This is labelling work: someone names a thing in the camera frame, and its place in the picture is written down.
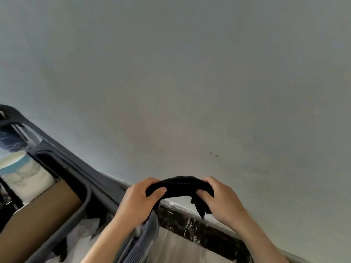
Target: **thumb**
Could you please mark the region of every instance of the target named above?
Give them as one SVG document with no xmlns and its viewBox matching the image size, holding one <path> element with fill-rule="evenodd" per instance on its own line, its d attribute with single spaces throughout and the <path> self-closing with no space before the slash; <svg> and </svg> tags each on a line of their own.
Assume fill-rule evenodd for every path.
<svg viewBox="0 0 351 263">
<path fill-rule="evenodd" d="M 196 194 L 203 200 L 206 202 L 206 204 L 208 206 L 210 206 L 210 204 L 212 203 L 212 201 L 214 200 L 214 198 L 212 197 L 212 195 L 210 195 L 208 192 L 204 191 L 204 190 L 197 190 Z"/>
<path fill-rule="evenodd" d="M 148 198 L 153 202 L 156 203 L 167 191 L 165 187 L 161 187 L 154 191 Z"/>
</svg>

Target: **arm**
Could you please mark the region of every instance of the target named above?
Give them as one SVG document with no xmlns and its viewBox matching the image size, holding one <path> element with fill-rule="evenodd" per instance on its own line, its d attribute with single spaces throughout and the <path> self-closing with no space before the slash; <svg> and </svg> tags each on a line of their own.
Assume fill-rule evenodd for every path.
<svg viewBox="0 0 351 263">
<path fill-rule="evenodd" d="M 213 216 L 235 231 L 243 240 L 255 263 L 288 263 L 268 239 L 263 230 L 249 216 L 236 193 L 213 177 L 205 178 L 214 191 L 214 198 L 203 190 L 197 194 L 210 208 Z"/>
<path fill-rule="evenodd" d="M 125 193 L 117 213 L 109 225 L 86 254 L 81 263 L 112 263 L 123 240 L 149 216 L 155 203 L 164 195 L 166 189 L 159 188 L 146 197 L 145 190 L 160 180 L 147 178 Z"/>
</svg>

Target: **hand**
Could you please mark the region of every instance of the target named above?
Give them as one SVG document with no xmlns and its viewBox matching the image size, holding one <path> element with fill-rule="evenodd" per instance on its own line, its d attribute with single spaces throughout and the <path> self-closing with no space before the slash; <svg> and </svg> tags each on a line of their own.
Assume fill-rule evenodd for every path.
<svg viewBox="0 0 351 263">
<path fill-rule="evenodd" d="M 162 187 L 146 197 L 146 189 L 159 181 L 159 179 L 149 177 L 129 187 L 119 205 L 113 221 L 121 223 L 129 232 L 142 224 L 150 215 L 155 203 L 167 191 L 165 187 Z"/>
<path fill-rule="evenodd" d="M 248 215 L 236 193 L 225 184 L 213 177 L 204 178 L 213 187 L 214 197 L 204 190 L 197 190 L 196 194 L 206 202 L 213 216 L 224 225 L 236 231 L 241 220 Z"/>
</svg>

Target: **folded black garment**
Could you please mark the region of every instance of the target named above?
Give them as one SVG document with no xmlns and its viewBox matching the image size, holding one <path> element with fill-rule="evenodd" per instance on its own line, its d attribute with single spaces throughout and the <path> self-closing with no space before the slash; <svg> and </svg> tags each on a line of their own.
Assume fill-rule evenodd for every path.
<svg viewBox="0 0 351 263">
<path fill-rule="evenodd" d="M 146 190 L 146 196 L 151 195 L 156 189 L 165 187 L 167 192 L 155 204 L 153 209 L 157 209 L 162 199 L 179 196 L 191 196 L 191 203 L 195 204 L 196 210 L 200 217 L 204 219 L 205 213 L 212 214 L 207 204 L 196 194 L 196 190 L 207 191 L 214 197 L 213 188 L 208 182 L 202 181 L 193 176 L 177 176 L 157 182 L 149 186 Z"/>
</svg>

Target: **tile floor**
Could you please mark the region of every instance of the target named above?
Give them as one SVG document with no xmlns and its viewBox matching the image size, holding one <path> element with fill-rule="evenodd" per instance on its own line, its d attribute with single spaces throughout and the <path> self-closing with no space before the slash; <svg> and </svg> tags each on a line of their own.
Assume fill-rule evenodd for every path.
<svg viewBox="0 0 351 263">
<path fill-rule="evenodd" d="M 149 256 L 150 263 L 232 262 L 161 227 Z"/>
</svg>

